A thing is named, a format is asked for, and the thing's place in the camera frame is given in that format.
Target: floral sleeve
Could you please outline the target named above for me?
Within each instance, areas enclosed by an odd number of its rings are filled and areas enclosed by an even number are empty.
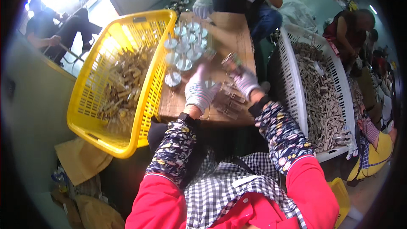
[[[185,163],[196,141],[194,130],[185,121],[178,119],[171,122],[146,174],[165,175],[179,186],[185,175]]]
[[[268,141],[269,157],[282,174],[287,175],[298,158],[316,156],[297,122],[280,103],[270,101],[255,120],[260,134]]]

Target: jeans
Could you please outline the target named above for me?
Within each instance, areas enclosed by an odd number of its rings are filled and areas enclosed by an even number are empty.
[[[249,23],[250,35],[254,44],[259,43],[263,38],[266,38],[273,33],[277,28],[281,27],[281,14],[263,4],[257,11],[257,20]]]
[[[70,49],[77,32],[81,33],[82,42],[85,44],[92,39],[92,34],[99,34],[101,31],[101,27],[89,22],[88,10],[82,8],[70,17],[55,35],[60,36],[61,43]],[[59,64],[65,53],[66,51],[58,45],[49,48],[46,55]]]

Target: wooden table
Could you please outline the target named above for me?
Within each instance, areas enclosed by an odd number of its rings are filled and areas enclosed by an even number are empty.
[[[189,23],[193,15],[191,12],[182,13],[180,20],[184,23]],[[208,46],[217,51],[216,56],[211,62],[212,80],[223,83],[224,80],[229,79],[226,76],[226,71],[221,68],[221,61],[231,52],[238,53],[243,65],[256,73],[253,45],[245,15],[216,12],[210,17],[216,26],[206,21],[202,21],[202,26],[206,28],[209,33]],[[166,85],[163,85],[158,114],[164,120],[174,120],[178,118],[179,114],[185,108],[184,90],[188,79],[183,78],[182,82],[181,88],[176,92],[172,92]],[[246,101],[244,107],[249,108],[250,106],[251,104]],[[245,126],[254,124],[254,118],[247,109],[243,109],[239,113],[238,119],[233,120],[217,111],[212,105],[206,109],[205,114],[201,116],[200,120],[203,124],[211,123],[215,125],[221,124],[223,126]]]

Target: checkered apron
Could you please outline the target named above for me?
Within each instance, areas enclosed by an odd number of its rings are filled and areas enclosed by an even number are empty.
[[[287,218],[297,217],[300,227],[306,229],[305,221],[294,201],[278,186],[278,172],[272,165],[268,153],[253,153],[240,158],[259,177],[233,187],[236,180],[252,175],[230,160],[216,164],[209,152],[200,170],[185,188],[187,203],[186,228],[204,229],[224,216],[247,192],[262,193],[274,200]]]

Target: fluorescent light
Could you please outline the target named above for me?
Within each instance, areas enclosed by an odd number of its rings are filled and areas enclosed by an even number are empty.
[[[370,6],[370,8],[372,9],[372,11],[377,14],[376,10],[373,8],[373,6]]]

